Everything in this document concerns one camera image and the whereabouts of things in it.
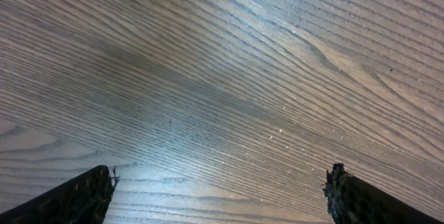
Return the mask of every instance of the brown wood grain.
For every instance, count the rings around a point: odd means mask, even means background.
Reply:
[[[129,188],[186,178],[165,187],[191,198],[116,195],[110,223],[328,223],[321,185],[344,162],[443,220],[443,11],[444,0],[0,0],[0,117],[14,122],[2,128],[31,132],[2,137],[0,169],[37,155],[66,179],[107,159],[124,161],[113,163],[136,178]],[[55,144],[79,163],[54,160]],[[83,158],[95,152],[114,155]],[[200,189],[215,199],[195,199]]]

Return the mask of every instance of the dark wood stain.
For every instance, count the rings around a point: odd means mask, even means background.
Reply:
[[[107,163],[108,223],[331,223],[343,162],[443,220],[443,54],[444,0],[0,0],[0,211]]]

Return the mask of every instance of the black object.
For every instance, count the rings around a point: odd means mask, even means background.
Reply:
[[[114,189],[107,166],[100,165],[0,214],[0,224],[102,224]]]
[[[324,194],[336,224],[444,224],[347,173],[344,164],[327,171]]]

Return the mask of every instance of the wooden surface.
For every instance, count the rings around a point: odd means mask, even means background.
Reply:
[[[97,164],[107,223],[444,220],[444,0],[0,0],[0,212]]]

